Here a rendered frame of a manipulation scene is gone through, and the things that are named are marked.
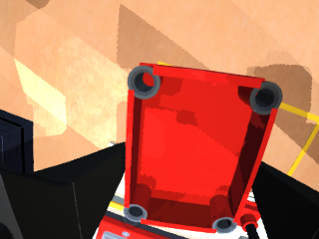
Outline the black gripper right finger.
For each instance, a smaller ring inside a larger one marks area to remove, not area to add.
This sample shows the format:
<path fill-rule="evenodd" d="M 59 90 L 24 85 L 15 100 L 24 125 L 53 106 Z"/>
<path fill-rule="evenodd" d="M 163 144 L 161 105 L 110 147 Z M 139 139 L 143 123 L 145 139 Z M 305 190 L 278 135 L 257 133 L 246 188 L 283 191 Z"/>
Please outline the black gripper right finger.
<path fill-rule="evenodd" d="M 319 191 L 260 160 L 252 194 L 268 239 L 319 239 Z"/>

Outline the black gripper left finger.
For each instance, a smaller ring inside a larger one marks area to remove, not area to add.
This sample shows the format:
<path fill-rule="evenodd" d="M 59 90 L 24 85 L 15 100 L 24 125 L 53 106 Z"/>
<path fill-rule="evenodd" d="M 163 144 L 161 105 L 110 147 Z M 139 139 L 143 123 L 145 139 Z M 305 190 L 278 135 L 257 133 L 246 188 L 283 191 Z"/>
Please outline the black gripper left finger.
<path fill-rule="evenodd" d="M 124 178 L 124 142 L 43 170 L 0 167 L 0 222 L 13 239 L 93 239 Z"/>

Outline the red hood shell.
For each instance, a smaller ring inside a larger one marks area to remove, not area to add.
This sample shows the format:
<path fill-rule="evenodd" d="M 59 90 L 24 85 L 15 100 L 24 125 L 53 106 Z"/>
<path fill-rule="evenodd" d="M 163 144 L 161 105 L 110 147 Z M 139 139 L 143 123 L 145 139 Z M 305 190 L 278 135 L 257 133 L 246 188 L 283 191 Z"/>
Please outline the red hood shell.
<path fill-rule="evenodd" d="M 279 85 L 264 80 L 174 65 L 132 68 L 125 218 L 234 231 L 283 101 Z"/>

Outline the yellow rectangular frame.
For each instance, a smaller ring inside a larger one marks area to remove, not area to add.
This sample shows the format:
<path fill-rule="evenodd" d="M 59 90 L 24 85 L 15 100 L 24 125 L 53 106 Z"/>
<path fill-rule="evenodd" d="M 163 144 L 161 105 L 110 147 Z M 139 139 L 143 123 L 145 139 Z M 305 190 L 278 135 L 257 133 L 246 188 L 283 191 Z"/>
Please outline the yellow rectangular frame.
<path fill-rule="evenodd" d="M 316 126 L 314 128 L 312 128 L 312 132 L 311 132 L 310 136 L 308 136 L 306 143 L 304 143 L 304 147 L 302 148 L 302 150 L 300 150 L 299 155 L 296 156 L 296 159 L 294 160 L 294 164 L 292 164 L 292 167 L 290 167 L 290 170 L 287 171 L 287 175 L 291 176 L 291 174 L 292 174 L 292 172 L 294 172 L 296 166 L 298 166 L 298 163 L 300 162 L 300 160 L 302 160 L 304 152 L 306 152 L 308 146 L 310 146 L 312 138 L 315 138 L 315 134 L 319 130 L 319 117 L 311 115 L 311 113 L 304 112 L 304 111 L 302 111 L 302 109 L 291 107 L 291 105 L 288 105 L 288 104 L 282 103 L 279 105 L 279 107 L 281 109 L 283 109 L 284 111 L 289 111 L 289 112 L 294 113 L 295 115 L 303 116 L 305 119 L 316 120 Z"/>

